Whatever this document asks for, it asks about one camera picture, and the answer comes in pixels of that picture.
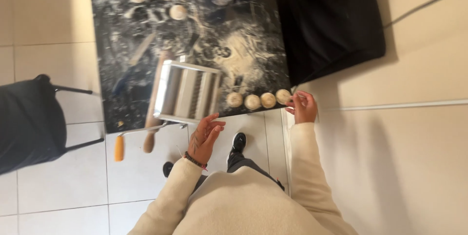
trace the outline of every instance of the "cream fleece sweater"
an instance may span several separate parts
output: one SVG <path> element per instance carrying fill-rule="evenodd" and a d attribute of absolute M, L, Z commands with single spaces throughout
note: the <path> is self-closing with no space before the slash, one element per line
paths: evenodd
<path fill-rule="evenodd" d="M 291 197 L 247 166 L 234 173 L 213 172 L 190 195 L 202 169 L 182 158 L 129 235 L 356 235 L 331 197 L 313 123 L 294 125 L 290 139 Z"/>

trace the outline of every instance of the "cable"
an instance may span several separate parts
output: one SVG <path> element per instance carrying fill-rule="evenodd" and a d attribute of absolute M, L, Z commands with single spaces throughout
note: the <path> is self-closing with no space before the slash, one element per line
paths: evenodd
<path fill-rule="evenodd" d="M 417 11 L 419 11 L 419 10 L 421 10 L 421 9 L 424 9 L 424 8 L 426 8 L 426 7 L 428 7 L 428 6 L 434 5 L 434 4 L 437 3 L 438 1 L 440 1 L 440 0 L 429 0 L 429 1 L 427 1 L 426 3 L 424 3 L 424 4 L 421 4 L 421 5 L 416 6 L 415 8 L 413 8 L 413 9 L 409 10 L 408 12 L 406 12 L 405 14 L 403 14 L 403 15 L 397 17 L 397 19 L 395 19 L 394 21 L 392 21 L 392 22 L 386 24 L 385 26 L 383 26 L 383 29 L 387 29 L 387 28 L 393 26 L 394 24 L 396 24 L 396 23 L 402 21 L 403 19 L 405 19 L 406 17 L 412 15 L 413 13 L 416 13 Z M 296 92 L 296 90 L 297 90 L 297 88 L 299 87 L 299 85 L 301 85 L 301 84 L 304 83 L 304 82 L 307 82 L 307 80 L 309 79 L 309 77 L 312 76 L 312 75 L 313 75 L 313 74 L 310 74 L 310 75 L 307 76 L 302 82 L 300 82 L 299 84 L 297 84 L 297 85 L 295 86 L 296 88 L 294 88 L 292 94 L 294 94 L 294 93 Z"/>

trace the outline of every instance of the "beaded bracelet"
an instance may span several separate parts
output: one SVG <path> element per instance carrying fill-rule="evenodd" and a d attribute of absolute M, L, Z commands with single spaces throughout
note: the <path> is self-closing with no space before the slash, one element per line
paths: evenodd
<path fill-rule="evenodd" d="M 185 151 L 184 153 L 184 158 L 187 158 L 189 161 L 191 161 L 192 163 L 196 164 L 197 166 L 203 168 L 204 170 L 206 170 L 206 167 L 208 166 L 208 164 L 206 165 L 203 165 L 202 163 L 198 162 L 197 160 L 195 160 L 193 157 L 191 157 L 189 155 L 189 152 Z"/>

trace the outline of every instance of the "chair leg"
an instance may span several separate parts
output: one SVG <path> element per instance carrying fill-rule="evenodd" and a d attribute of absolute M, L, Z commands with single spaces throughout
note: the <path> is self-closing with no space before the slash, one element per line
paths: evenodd
<path fill-rule="evenodd" d="M 88 147 L 88 146 L 91 146 L 97 143 L 102 143 L 102 142 L 104 142 L 104 138 L 97 139 L 91 142 L 82 143 L 82 144 L 71 146 L 71 147 L 66 147 L 66 149 L 67 149 L 67 152 L 70 152 L 70 151 L 74 151 L 82 147 Z"/>
<path fill-rule="evenodd" d="M 58 85 L 52 85 L 52 86 L 54 87 L 56 91 L 68 91 L 68 92 L 82 93 L 82 94 L 93 94 L 93 91 L 90 91 L 90 90 L 81 90 L 81 89 L 75 89 L 75 88 L 58 86 Z"/>

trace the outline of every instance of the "black countertop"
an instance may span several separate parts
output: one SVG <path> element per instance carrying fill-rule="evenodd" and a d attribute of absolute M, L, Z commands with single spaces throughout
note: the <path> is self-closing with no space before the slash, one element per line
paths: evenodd
<path fill-rule="evenodd" d="M 290 88 L 276 0 L 92 0 L 99 74 L 108 133 L 143 128 L 159 52 L 190 55 L 194 64 L 221 69 L 221 117 L 251 111 L 231 108 L 225 97 L 239 92 L 260 96 Z M 168 15 L 173 5 L 188 11 L 185 20 Z M 135 67 L 120 95 L 112 88 L 137 47 L 152 32 L 156 38 Z M 284 105 L 276 104 L 273 108 Z"/>

